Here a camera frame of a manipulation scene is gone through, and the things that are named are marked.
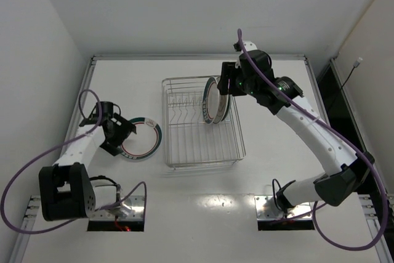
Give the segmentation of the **green red rimmed plate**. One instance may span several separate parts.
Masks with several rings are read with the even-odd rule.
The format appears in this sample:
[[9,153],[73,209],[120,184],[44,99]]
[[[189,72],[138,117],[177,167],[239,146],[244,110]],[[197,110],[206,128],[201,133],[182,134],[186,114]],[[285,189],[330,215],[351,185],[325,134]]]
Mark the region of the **green red rimmed plate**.
[[121,144],[121,156],[128,161],[143,161],[151,157],[161,145],[162,130],[158,123],[146,117],[129,120],[136,126],[136,134],[132,133]]
[[219,109],[220,94],[217,88],[217,79],[211,76],[204,87],[203,92],[203,118],[205,123],[212,124]]

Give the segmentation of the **white grey rimmed plate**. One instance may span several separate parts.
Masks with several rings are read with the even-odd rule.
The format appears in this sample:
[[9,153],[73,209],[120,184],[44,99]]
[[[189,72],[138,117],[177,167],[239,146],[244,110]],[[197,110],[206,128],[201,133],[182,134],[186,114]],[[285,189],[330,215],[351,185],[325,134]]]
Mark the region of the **white grey rimmed plate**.
[[230,105],[231,105],[231,99],[229,95],[219,96],[219,106],[217,109],[216,117],[213,120],[214,124],[219,124],[221,121],[223,121],[226,118]]

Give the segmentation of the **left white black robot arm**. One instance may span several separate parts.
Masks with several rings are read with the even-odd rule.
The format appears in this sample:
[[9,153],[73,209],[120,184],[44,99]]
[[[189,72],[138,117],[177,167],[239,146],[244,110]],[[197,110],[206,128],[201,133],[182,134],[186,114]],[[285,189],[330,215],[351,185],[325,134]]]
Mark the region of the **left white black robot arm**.
[[77,130],[77,140],[52,165],[39,172],[42,215],[46,221],[89,217],[95,210],[116,202],[115,186],[95,189],[87,168],[97,150],[112,156],[121,154],[121,145],[136,133],[136,125],[115,111],[113,102],[95,104],[90,115]]

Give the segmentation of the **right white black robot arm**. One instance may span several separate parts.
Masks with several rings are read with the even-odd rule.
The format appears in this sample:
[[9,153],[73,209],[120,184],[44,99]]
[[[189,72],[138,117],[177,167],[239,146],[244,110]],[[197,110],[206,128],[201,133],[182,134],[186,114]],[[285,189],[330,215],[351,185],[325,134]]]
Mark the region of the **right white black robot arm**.
[[323,201],[340,205],[365,181],[374,158],[357,153],[323,125],[301,88],[289,77],[276,77],[270,56],[261,50],[241,54],[236,62],[223,62],[218,90],[222,95],[250,95],[257,103],[286,123],[312,151],[323,173],[302,181],[290,181],[273,199],[279,211],[304,202]]

